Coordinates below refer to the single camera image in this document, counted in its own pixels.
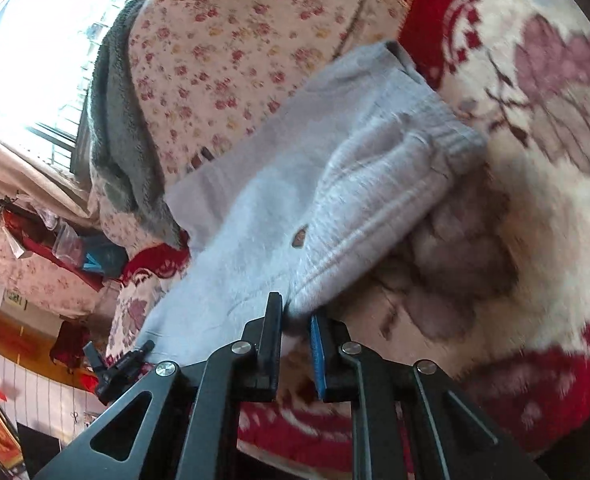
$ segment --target white curtain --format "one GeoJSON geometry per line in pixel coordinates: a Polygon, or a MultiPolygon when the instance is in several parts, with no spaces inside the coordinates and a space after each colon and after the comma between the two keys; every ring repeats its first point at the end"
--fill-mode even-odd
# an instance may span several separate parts
{"type": "Polygon", "coordinates": [[[88,204],[89,193],[72,178],[27,153],[0,142],[0,195],[24,193],[53,213],[83,226],[96,224],[97,211],[88,204]]]}

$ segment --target black metal bracket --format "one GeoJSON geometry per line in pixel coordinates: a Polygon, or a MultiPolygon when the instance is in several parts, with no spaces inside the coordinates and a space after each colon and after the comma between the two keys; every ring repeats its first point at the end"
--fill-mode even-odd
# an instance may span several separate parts
{"type": "Polygon", "coordinates": [[[161,362],[130,388],[145,349],[111,368],[89,349],[103,399],[118,398],[36,480],[229,478],[239,403],[271,402],[277,392],[281,313],[273,292],[265,317],[249,321],[240,341],[191,366],[161,362]]]}
{"type": "Polygon", "coordinates": [[[387,361],[323,311],[313,316],[310,337],[320,398],[351,402],[355,480],[408,477],[398,406],[417,480],[548,478],[434,362],[387,361]]]}
{"type": "MultiPolygon", "coordinates": [[[[145,345],[110,368],[91,348],[98,395],[114,404],[36,480],[224,480],[233,477],[239,405],[271,402],[280,369],[282,301],[207,361],[164,361],[132,385],[145,345]]],[[[417,480],[545,480],[546,475],[434,362],[382,359],[343,323],[313,316],[315,383],[325,402],[351,402],[353,478],[408,478],[401,410],[417,480]]]]}

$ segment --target white wall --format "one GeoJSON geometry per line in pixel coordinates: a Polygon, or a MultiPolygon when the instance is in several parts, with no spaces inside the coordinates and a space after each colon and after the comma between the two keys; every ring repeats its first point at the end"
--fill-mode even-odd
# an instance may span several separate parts
{"type": "Polygon", "coordinates": [[[53,339],[57,339],[59,335],[59,329],[62,324],[59,316],[47,310],[42,310],[32,303],[26,305],[26,309],[22,310],[18,306],[4,301],[1,305],[0,312],[53,339]]]}
{"type": "Polygon", "coordinates": [[[20,422],[57,437],[63,444],[85,430],[84,412],[102,413],[105,409],[93,394],[51,381],[1,355],[0,390],[8,397],[8,402],[0,400],[0,404],[13,424],[20,422]],[[73,412],[78,414],[77,424],[73,412]]]}

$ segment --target fleece blanket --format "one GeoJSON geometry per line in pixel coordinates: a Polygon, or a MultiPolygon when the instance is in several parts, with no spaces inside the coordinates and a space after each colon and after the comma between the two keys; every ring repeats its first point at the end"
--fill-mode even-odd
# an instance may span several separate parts
{"type": "Polygon", "coordinates": [[[128,36],[142,6],[129,0],[102,42],[88,92],[91,165],[116,211],[176,248],[179,226],[164,202],[164,178],[130,75],[128,36]]]}
{"type": "Polygon", "coordinates": [[[153,361],[198,362],[261,316],[273,290],[287,320],[303,322],[481,165],[485,147],[396,43],[355,49],[169,191],[193,262],[138,342],[155,342],[153,361]]]}

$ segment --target plastic bag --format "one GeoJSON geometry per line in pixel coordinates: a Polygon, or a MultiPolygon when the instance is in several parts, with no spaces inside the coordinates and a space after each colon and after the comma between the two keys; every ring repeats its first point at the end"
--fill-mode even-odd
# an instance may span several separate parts
{"type": "Polygon", "coordinates": [[[84,241],[66,222],[61,221],[57,239],[53,245],[53,255],[70,266],[80,268],[86,260],[84,241]]]}
{"type": "Polygon", "coordinates": [[[8,227],[2,227],[2,232],[6,235],[6,239],[10,244],[12,254],[15,258],[19,260],[20,258],[28,258],[29,256],[32,256],[32,252],[26,250],[24,245],[8,230],[8,227]]]}
{"type": "Polygon", "coordinates": [[[33,197],[25,194],[18,195],[17,201],[20,207],[27,210],[33,209],[35,213],[40,216],[41,221],[44,222],[46,229],[49,231],[54,231],[56,229],[57,223],[59,222],[59,216],[53,213],[50,209],[45,208],[33,197]]]}
{"type": "Polygon", "coordinates": [[[118,278],[128,263],[126,249],[115,245],[105,235],[83,238],[86,260],[82,267],[89,272],[97,272],[107,278],[118,278]]]}

